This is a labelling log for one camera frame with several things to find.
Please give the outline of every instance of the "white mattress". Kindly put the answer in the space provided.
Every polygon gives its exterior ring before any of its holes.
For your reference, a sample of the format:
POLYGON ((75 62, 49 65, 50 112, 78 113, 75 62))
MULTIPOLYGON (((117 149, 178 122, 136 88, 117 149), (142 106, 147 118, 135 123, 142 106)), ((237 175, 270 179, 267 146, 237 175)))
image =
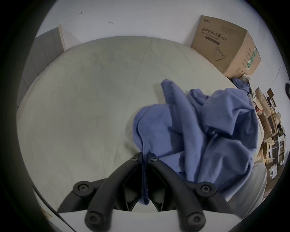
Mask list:
POLYGON ((207 95, 235 88, 195 50, 135 36, 72 47, 36 78, 17 112, 18 138, 34 184, 54 209, 76 182, 108 177, 138 152, 134 115, 165 103, 164 79, 207 95))

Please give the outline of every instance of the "clutter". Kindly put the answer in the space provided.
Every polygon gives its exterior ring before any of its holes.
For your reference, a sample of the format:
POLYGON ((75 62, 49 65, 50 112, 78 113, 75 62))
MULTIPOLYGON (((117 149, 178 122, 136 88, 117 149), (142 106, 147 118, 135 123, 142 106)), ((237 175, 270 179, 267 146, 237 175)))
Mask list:
MULTIPOLYGON (((225 198, 232 196, 248 178, 257 146, 258 122, 250 99, 233 88, 211 96, 194 89, 186 96, 169 80, 161 86, 166 104, 142 108, 133 122, 133 140, 144 165, 153 152, 182 178, 209 181, 225 198)), ((146 201, 146 179, 143 188, 146 201)))
POLYGON ((268 165, 273 161, 272 147, 270 143, 263 143, 255 163, 263 162, 264 165, 268 165))
POLYGON ((275 119, 274 119, 274 115, 271 114, 268 118, 267 118, 270 126, 271 126, 271 130, 272 130, 272 133, 273 135, 276 135, 278 133, 278 129, 277 129, 277 126, 276 126, 276 122, 275 122, 275 119))
POLYGON ((266 118, 270 117, 272 114, 272 110, 267 102, 267 99, 261 92, 260 88, 256 89, 256 97, 258 98, 259 102, 261 103, 263 110, 265 112, 266 118))
POLYGON ((272 171, 273 171, 273 173, 272 173, 271 179, 274 179, 277 175, 277 165, 276 164, 272 166, 272 171))
POLYGON ((281 153, 279 155, 279 159, 278 159, 278 165, 282 165, 284 163, 284 153, 281 153))
POLYGON ((231 81, 234 83, 234 85, 245 92, 245 94, 251 93, 250 85, 247 82, 242 81, 241 79, 234 77, 231 79, 231 81))
POLYGON ((242 75, 240 78, 242 81, 248 83, 250 87, 250 93, 248 94, 248 97, 251 99, 251 101, 254 101, 256 99, 256 92, 253 90, 252 85, 251 85, 251 75, 242 75))
POLYGON ((228 78, 252 75, 261 61, 246 29, 213 17, 201 17, 191 47, 228 78))
POLYGON ((255 103, 255 105, 256 105, 256 111, 257 111, 257 114, 258 115, 261 115, 263 112, 264 112, 264 110, 263 110, 263 107, 262 107, 262 105, 261 105, 261 103, 260 103, 260 101, 259 101, 259 99, 258 98, 255 98, 254 100, 253 100, 253 102, 255 103))
POLYGON ((270 125, 269 121, 267 120, 267 118, 265 116, 265 113, 259 115, 259 119, 260 119, 261 124, 262 124, 263 129, 264 129, 264 139, 263 139, 263 141, 271 143, 272 137, 273 137, 273 132, 272 132, 272 129, 271 129, 271 125, 270 125))
POLYGON ((280 113, 274 114, 274 119, 275 119, 276 125, 280 124, 281 123, 281 114, 280 113))

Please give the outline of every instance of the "crumpled fabric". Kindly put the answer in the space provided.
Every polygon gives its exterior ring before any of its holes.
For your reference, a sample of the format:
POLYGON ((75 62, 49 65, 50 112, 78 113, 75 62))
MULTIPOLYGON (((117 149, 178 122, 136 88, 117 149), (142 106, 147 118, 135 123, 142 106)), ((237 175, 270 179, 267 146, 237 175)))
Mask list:
POLYGON ((208 181, 225 197, 247 180, 253 167, 258 122, 240 89, 200 89, 188 95, 172 81, 161 83, 166 104, 143 107, 133 121, 133 140, 143 154, 143 197, 148 204, 147 154, 154 153, 181 178, 208 181))

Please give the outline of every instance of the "cardboard box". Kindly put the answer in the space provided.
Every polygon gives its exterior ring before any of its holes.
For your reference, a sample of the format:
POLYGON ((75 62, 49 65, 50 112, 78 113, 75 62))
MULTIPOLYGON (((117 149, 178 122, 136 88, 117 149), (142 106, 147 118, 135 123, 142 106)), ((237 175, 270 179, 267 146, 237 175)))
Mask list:
POLYGON ((273 114, 271 114, 268 117, 268 122, 270 124, 271 130, 272 130, 272 134, 273 135, 276 135, 278 133, 278 128, 276 126, 276 122, 275 122, 275 119, 274 119, 274 115, 273 114))
POLYGON ((284 163, 284 153, 279 155, 278 165, 282 165, 284 163))
POLYGON ((258 98, 255 98, 254 102, 260 111, 264 110, 258 98))
POLYGON ((281 124, 281 114, 280 113, 274 114, 274 119, 275 119, 276 125, 281 124))
POLYGON ((256 97, 258 98, 259 102, 261 103, 263 110, 266 114, 266 117, 270 117, 272 114, 272 110, 268 104, 267 99, 265 98, 264 94, 261 92, 260 88, 256 89, 256 97))
POLYGON ((261 124, 264 129, 264 139, 263 141, 270 142, 269 140, 272 140, 273 134, 272 134, 272 129, 269 121, 267 120, 265 114, 259 115, 259 119, 261 121, 261 124))
POLYGON ((272 145, 270 143, 267 143, 267 142, 263 143, 262 150, 263 150, 264 159, 273 158, 272 145))
POLYGON ((254 41, 246 29, 204 15, 191 47, 228 78, 252 75, 261 61, 254 41))

